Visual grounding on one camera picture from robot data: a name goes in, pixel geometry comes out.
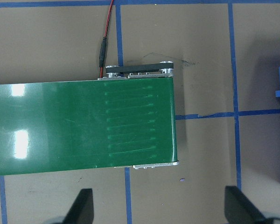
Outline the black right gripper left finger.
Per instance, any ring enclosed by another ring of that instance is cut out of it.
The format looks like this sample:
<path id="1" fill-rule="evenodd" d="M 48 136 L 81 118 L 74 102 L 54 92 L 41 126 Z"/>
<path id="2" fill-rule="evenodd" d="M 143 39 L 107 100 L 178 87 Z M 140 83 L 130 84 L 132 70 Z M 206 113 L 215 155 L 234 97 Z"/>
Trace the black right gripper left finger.
<path id="1" fill-rule="evenodd" d="M 63 224 L 92 224 L 94 221 L 94 205 L 92 189 L 81 189 Z"/>

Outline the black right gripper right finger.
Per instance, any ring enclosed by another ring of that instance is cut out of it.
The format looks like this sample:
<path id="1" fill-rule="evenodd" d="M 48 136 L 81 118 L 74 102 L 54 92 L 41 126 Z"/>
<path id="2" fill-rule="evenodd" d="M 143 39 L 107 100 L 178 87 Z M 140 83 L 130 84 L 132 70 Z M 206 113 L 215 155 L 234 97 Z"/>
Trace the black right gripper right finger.
<path id="1" fill-rule="evenodd" d="M 224 190 L 224 215 L 229 224 L 264 224 L 266 218 L 236 186 Z"/>

